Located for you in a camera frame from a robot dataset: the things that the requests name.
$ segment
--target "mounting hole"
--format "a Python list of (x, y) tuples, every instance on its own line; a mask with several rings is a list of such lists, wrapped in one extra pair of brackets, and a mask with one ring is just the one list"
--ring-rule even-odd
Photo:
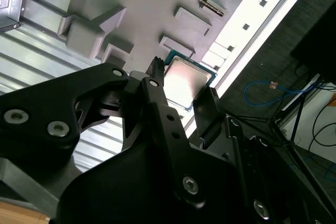
[(28, 121), (29, 115), (23, 110), (8, 110), (4, 115), (4, 119), (10, 124), (22, 124)]
[(54, 121), (48, 124), (47, 131), (51, 136), (64, 137), (69, 133), (70, 128), (65, 122)]
[(172, 132), (172, 136), (175, 139), (179, 139), (180, 138), (180, 135), (178, 135), (176, 132)]
[(154, 87), (158, 87), (159, 84), (156, 81), (150, 80), (149, 83), (154, 86)]
[(112, 71), (116, 76), (122, 76), (122, 72), (118, 69), (113, 69)]
[(175, 118), (172, 115), (167, 115), (167, 118), (168, 118), (169, 121), (174, 121), (175, 120)]

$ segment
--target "silver screw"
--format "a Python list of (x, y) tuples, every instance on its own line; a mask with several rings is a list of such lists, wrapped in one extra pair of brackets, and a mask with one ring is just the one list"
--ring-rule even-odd
[(262, 204), (259, 200), (255, 199), (253, 206), (256, 212), (260, 215), (260, 217), (262, 217), (264, 220), (269, 219), (269, 213), (264, 204)]
[(28, 121), (29, 115), (23, 110), (8, 110), (4, 114), (4, 119), (10, 124), (22, 124)]
[(114, 70), (113, 70), (113, 73), (114, 73), (116, 76), (122, 76), (122, 72), (119, 71), (118, 69), (114, 69)]
[(192, 195), (196, 195), (198, 193), (198, 184), (191, 177), (185, 176), (183, 178), (183, 187), (188, 193)]
[(70, 128), (65, 122), (54, 121), (48, 124), (47, 130), (52, 136), (64, 137), (69, 133)]
[(152, 86), (154, 86), (154, 87), (158, 87), (158, 86), (159, 86), (158, 83), (157, 83), (156, 81), (152, 81), (152, 80), (150, 80), (149, 83), (150, 83)]
[(234, 126), (239, 127), (239, 123), (236, 120), (231, 119), (231, 122)]

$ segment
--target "ribbed metal surface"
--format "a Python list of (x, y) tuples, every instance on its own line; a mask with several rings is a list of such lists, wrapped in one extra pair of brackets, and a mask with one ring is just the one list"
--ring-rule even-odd
[[(0, 36), (0, 94), (99, 64), (66, 48), (56, 36), (70, 0), (24, 0), (22, 27)], [(85, 131), (74, 153), (83, 172), (121, 151), (120, 119)]]

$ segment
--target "wooden surface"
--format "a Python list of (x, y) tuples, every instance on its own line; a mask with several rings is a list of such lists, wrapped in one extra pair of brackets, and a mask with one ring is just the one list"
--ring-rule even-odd
[(0, 224), (48, 224), (49, 218), (38, 212), (0, 202)]

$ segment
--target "cpu processor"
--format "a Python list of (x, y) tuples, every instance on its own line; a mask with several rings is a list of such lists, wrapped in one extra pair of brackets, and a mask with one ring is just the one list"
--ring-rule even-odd
[(215, 79), (216, 73), (188, 57), (172, 50), (165, 60), (164, 91), (167, 99), (185, 110), (204, 86)]

